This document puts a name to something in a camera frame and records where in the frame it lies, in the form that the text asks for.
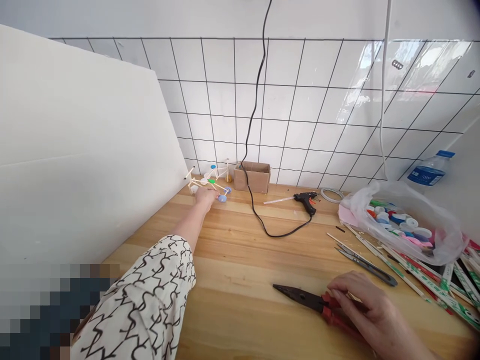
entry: patterned shirt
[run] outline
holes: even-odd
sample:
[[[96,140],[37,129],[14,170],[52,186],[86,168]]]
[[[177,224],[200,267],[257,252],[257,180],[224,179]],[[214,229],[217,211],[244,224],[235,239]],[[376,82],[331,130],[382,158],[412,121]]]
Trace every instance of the patterned shirt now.
[[[195,281],[189,244],[165,236],[103,295],[70,358],[174,359]]]

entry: tile wall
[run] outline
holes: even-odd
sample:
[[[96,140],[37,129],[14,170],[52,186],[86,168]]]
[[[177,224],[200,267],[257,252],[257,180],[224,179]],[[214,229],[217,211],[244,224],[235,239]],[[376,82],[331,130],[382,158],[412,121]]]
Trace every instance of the tile wall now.
[[[65,38],[157,74],[187,166],[235,164],[255,103],[262,40]],[[247,160],[271,182],[355,191],[384,180],[382,41],[268,39]],[[447,149],[480,116],[480,42],[392,41],[383,122],[390,179]]]

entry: cardboard box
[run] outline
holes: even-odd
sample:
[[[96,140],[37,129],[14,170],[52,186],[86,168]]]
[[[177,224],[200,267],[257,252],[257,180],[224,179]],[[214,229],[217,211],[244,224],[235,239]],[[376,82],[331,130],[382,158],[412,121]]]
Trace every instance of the cardboard box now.
[[[270,164],[244,161],[243,166],[248,175],[250,190],[253,193],[268,193],[270,184]],[[233,170],[233,185],[235,190],[249,190],[245,172],[242,168],[238,168],[238,166],[235,166],[235,169]]]

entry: plastic bag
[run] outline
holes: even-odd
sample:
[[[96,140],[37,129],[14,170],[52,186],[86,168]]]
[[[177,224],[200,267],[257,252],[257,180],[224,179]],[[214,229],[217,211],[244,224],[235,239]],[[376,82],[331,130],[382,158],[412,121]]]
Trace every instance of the plastic bag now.
[[[419,226],[430,229],[435,249],[424,250],[385,230],[367,211],[372,199],[395,204],[415,218]],[[372,181],[369,186],[346,196],[341,205],[350,209],[358,227],[389,247],[432,265],[445,265],[456,260],[467,246],[462,238],[460,222],[444,208],[435,205],[403,181]]]

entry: hand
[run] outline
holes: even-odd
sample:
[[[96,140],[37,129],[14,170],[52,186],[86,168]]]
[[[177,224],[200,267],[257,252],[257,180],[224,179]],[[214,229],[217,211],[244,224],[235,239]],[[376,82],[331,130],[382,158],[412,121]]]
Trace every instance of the hand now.
[[[351,271],[336,277],[327,287],[380,358],[435,360],[387,294],[365,274]],[[362,301],[363,311],[345,295],[347,292]]]
[[[213,202],[219,198],[220,193],[210,187],[200,186],[195,193],[195,203],[204,207],[205,212],[210,211]]]

